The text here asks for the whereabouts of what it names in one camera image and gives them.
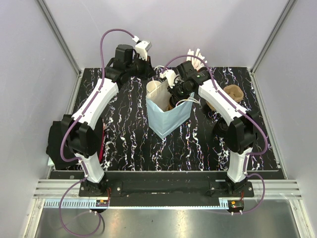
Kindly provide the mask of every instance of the white panel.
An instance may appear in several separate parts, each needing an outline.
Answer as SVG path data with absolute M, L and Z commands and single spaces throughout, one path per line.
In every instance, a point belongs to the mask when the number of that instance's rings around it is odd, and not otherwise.
M 200 48 L 209 65 L 249 66 L 287 0 L 46 0 L 79 66 L 100 67 L 99 44 L 111 28 L 150 40 L 153 65 Z M 125 33 L 104 40 L 105 62 Z
M 0 236 L 17 238 L 76 75 L 35 0 L 2 0 L 0 32 Z
M 287 174 L 317 233 L 317 1 L 297 1 L 256 72 Z

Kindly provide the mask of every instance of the purple cable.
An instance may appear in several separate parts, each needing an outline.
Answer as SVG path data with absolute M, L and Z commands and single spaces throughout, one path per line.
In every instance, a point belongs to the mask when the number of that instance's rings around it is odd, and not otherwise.
M 70 234 L 72 234 L 72 235 L 74 235 L 74 236 L 77 236 L 77 237 L 89 237 L 89 236 L 92 236 L 92 235 L 93 235 L 94 233 L 96 233 L 97 230 L 99 229 L 100 224 L 101 224 L 101 220 L 102 220 L 101 215 L 100 215 L 99 213 L 97 213 L 97 214 L 98 214 L 98 217 L 99 217 L 99 223 L 98 223 L 98 225 L 97 225 L 97 228 L 96 228 L 93 232 L 91 232 L 91 233 L 89 233 L 89 234 L 87 234 L 87 235 L 80 235 L 80 234 L 74 233 L 74 232 L 72 232 L 70 229 L 68 229 L 68 228 L 66 227 L 66 225 L 64 224 L 63 219 L 62 219 L 62 217 L 61 217 L 61 205 L 62 205 L 62 202 L 63 202 L 63 200 L 64 200 L 66 194 L 67 194 L 74 186 L 76 186 L 77 184 L 79 184 L 79 183 L 85 181 L 86 179 L 87 179 L 87 178 L 83 178 L 83 179 L 79 180 L 78 182 L 74 183 L 71 187 L 69 187 L 69 189 L 68 189 L 68 190 L 64 193 L 64 195 L 61 197 L 61 200 L 60 200 L 59 206 L 58 206 L 59 220 L 60 220 L 61 225 L 63 226 L 63 228 L 64 228 L 67 232 L 69 232 Z
M 196 59 L 200 60 L 200 62 L 203 63 L 204 66 L 206 67 L 206 69 L 208 70 L 208 72 L 209 72 L 209 74 L 210 74 L 210 77 L 211 77 L 212 84 L 213 84 L 214 88 L 216 89 L 216 91 L 217 91 L 217 92 L 224 98 L 224 100 L 226 100 L 235 110 L 237 110 L 237 107 L 236 107 L 222 92 L 218 91 L 218 88 L 217 88 L 216 83 L 215 83 L 215 80 L 214 80 L 214 78 L 213 78 L 211 69 L 208 67 L 208 65 L 207 65 L 201 58 L 199 58 L 199 57 L 197 57 L 197 56 L 192 56 L 192 55 L 177 56 L 177 57 L 171 59 L 171 60 L 165 65 L 165 67 L 164 67 L 162 73 L 165 71 L 165 69 L 168 67 L 168 65 L 169 65 L 170 63 L 172 63 L 174 60 L 176 60 L 176 59 L 178 59 L 178 58 L 183 58 L 183 57 L 193 57 L 193 58 L 196 58 Z M 243 115 L 245 118 L 247 118 L 247 119 L 259 130 L 259 132 L 260 132 L 261 135 L 263 136 L 264 143 L 265 143 L 265 147 L 264 147 L 264 149 L 263 149 L 261 152 L 247 153 L 247 154 L 246 154 L 246 157 L 245 157 L 244 162 L 243 162 L 243 172 L 245 172 L 245 171 L 246 171 L 246 165 L 247 165 L 248 156 L 249 156 L 249 155 L 262 155 L 262 154 L 264 154 L 264 153 L 267 151 L 268 142 L 267 142 L 267 138 L 266 138 L 265 133 L 263 132 L 263 130 L 259 127 L 259 125 L 258 125 L 252 118 L 250 118 L 248 115 L 246 115 L 246 114 L 245 114 L 244 112 L 242 112 L 241 110 L 238 110 L 237 112 L 239 112 L 241 115 Z M 249 212 L 254 211 L 254 210 L 262 203 L 262 201 L 263 201 L 263 199 L 264 199 L 264 195 L 265 195 L 265 183 L 264 183 L 264 180 L 263 180 L 263 178 L 261 177 L 261 175 L 256 174 L 256 173 L 253 173 L 253 174 L 250 174 L 250 175 L 246 175 L 246 177 L 248 177 L 248 178 L 251 177 L 251 176 L 257 176 L 257 177 L 259 177 L 259 178 L 261 179 L 262 184 L 263 184 L 263 195 L 262 195 L 262 198 L 261 198 L 260 202 L 258 203 L 258 205 L 255 206 L 254 208 L 252 208 L 250 211 L 247 211 L 247 212 L 245 212 L 245 213 L 249 213 Z
M 112 32 L 112 31 L 122 31 L 122 32 L 125 32 L 125 33 L 129 34 L 132 38 L 134 38 L 134 35 L 132 35 L 130 32 L 128 32 L 128 31 L 126 31 L 126 30 L 123 30 L 123 29 L 111 29 L 111 30 L 108 30 L 108 31 L 106 31 L 106 32 L 103 34 L 103 36 L 101 37 L 101 40 L 100 40 L 100 56 L 101 56 L 101 65 L 102 65 L 102 81 L 101 81 L 101 84 L 100 84 L 100 86 L 99 86 L 99 88 L 98 88 L 99 91 L 102 89 L 102 87 L 103 87 L 103 85 L 104 85 L 104 81 L 105 81 L 105 62 L 104 62 L 104 54 L 103 54 L 103 42 L 104 42 L 105 36 L 106 36 L 108 33 Z M 99 92 L 96 92 L 96 93 L 94 94 L 94 96 L 92 97 L 92 99 L 90 100 L 90 102 L 89 102 L 89 103 L 87 104 L 87 106 L 84 108 L 82 114 L 81 114 L 81 115 L 73 122 L 73 124 L 68 128 L 68 130 L 67 130 L 67 132 L 66 132 L 66 134 L 64 135 L 64 138 L 63 138 L 63 140 L 62 140 L 62 143 L 61 143 L 61 145 L 60 145 L 60 156 L 61 156 L 61 158 L 62 158 L 65 162 L 71 162 L 71 161 L 74 161 L 74 160 L 78 160 L 78 161 L 81 163 L 81 165 L 83 166 L 85 175 L 87 175 L 87 176 L 88 176 L 87 167 L 86 167 L 84 161 L 82 160 L 82 158 L 80 158 L 80 157 L 74 157 L 74 158 L 72 158 L 72 159 L 66 159 L 65 156 L 64 156 L 64 146 L 65 146 L 65 143 L 66 143 L 66 139 L 67 139 L 68 135 L 70 134 L 71 130 L 74 128 L 74 126 L 75 126 L 75 125 L 77 124 L 77 122 L 80 120 L 80 118 L 81 118 L 81 117 L 84 117 L 85 112 L 88 110 L 88 108 L 90 107 L 90 105 L 93 103 L 93 101 L 94 101 L 95 98 L 97 97 L 98 93 L 99 93 Z M 98 215 L 99 215 L 99 224 L 98 224 L 97 228 L 96 228 L 92 233 L 90 233 L 90 234 L 88 234 L 88 235 L 78 235 L 78 234 L 73 233 L 72 231 L 70 231 L 70 230 L 66 227 L 66 225 L 63 223 L 63 220 L 62 220 L 62 217 L 61 217 L 61 209 L 60 209 L 60 206 L 61 206 L 61 203 L 62 203 L 64 197 L 65 197 L 66 194 L 71 190 L 71 188 L 73 188 L 73 186 L 77 185 L 78 183 L 80 183 L 80 182 L 82 182 L 82 181 L 84 181 L 84 180 L 86 180 L 86 179 L 87 179 L 87 178 L 84 178 L 84 179 L 78 181 L 77 183 L 75 183 L 74 185 L 72 185 L 72 186 L 66 191 L 66 193 L 63 195 L 62 199 L 60 200 L 60 204 L 59 204 L 59 208 L 58 208 L 58 209 L 59 209 L 59 219 L 60 219 L 60 222 L 61 222 L 63 228 L 64 228 L 66 231 L 68 231 L 69 233 L 71 233 L 71 234 L 73 234 L 73 235 L 75 235 L 75 236 L 78 236 L 78 237 L 88 237 L 88 236 L 93 235 L 93 234 L 98 230 L 98 228 L 99 228 L 99 226 L 100 226 L 101 215 L 98 213 Z

